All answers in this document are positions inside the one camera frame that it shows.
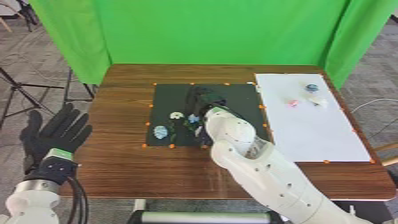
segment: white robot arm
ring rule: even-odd
[[[204,121],[213,161],[258,202],[297,224],[370,224],[334,205],[249,122],[222,107],[208,110]]]
[[[59,200],[59,184],[53,181],[23,181],[5,202],[11,218],[0,216],[0,224],[59,224],[53,212]]]

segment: white sheet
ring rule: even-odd
[[[256,74],[275,146],[297,162],[370,161],[370,154],[320,74]],[[329,106],[314,106],[306,85]],[[298,100],[297,108],[288,106]]]

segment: black glove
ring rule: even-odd
[[[92,126],[85,125],[89,115],[83,114],[76,120],[78,115],[80,111],[73,109],[73,104],[66,104],[44,128],[41,129],[41,114],[36,110],[30,112],[28,126],[20,135],[25,149],[25,175],[37,169],[52,148],[59,148],[75,153],[78,147],[82,146],[92,132]]]

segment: tripod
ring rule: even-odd
[[[5,108],[4,108],[4,114],[2,114],[2,118],[0,118],[0,130],[2,130],[5,118],[12,117],[14,115],[18,115],[20,113],[27,112],[28,110],[39,108],[39,109],[44,109],[53,114],[52,110],[48,109],[48,107],[43,104],[43,100],[44,100],[44,97],[46,97],[50,89],[64,89],[64,87],[46,86],[46,85],[34,85],[34,84],[23,84],[23,83],[16,82],[14,79],[9,76],[9,73],[4,71],[2,67],[0,67],[0,75],[4,77],[4,81],[11,84],[11,94],[9,94],[9,99],[7,99]],[[39,100],[34,98],[34,96],[30,95],[30,93],[23,89],[23,86],[36,87],[36,88],[46,88]],[[12,102],[12,98],[14,98],[14,92],[16,91],[21,93],[25,99],[32,103],[32,107],[28,107],[27,109],[23,109],[18,112],[9,114],[9,106],[11,106],[11,102]]]

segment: black mat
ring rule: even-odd
[[[227,107],[238,112],[249,123],[252,124],[258,132],[258,136],[268,140],[267,131],[263,128],[263,114],[259,110],[259,96],[256,92],[256,87],[249,84],[226,85],[197,85],[211,88],[215,92],[227,99]],[[185,98],[190,85],[185,84],[158,84],[153,96],[153,111],[151,111],[151,125],[147,129],[146,143],[149,146],[165,146],[171,144],[171,136],[162,140],[156,139],[153,135],[153,128],[156,126],[165,126],[169,129],[171,113],[185,111]],[[195,140],[194,133],[185,128],[183,124],[178,124],[176,129],[176,146],[199,146],[199,141]]]

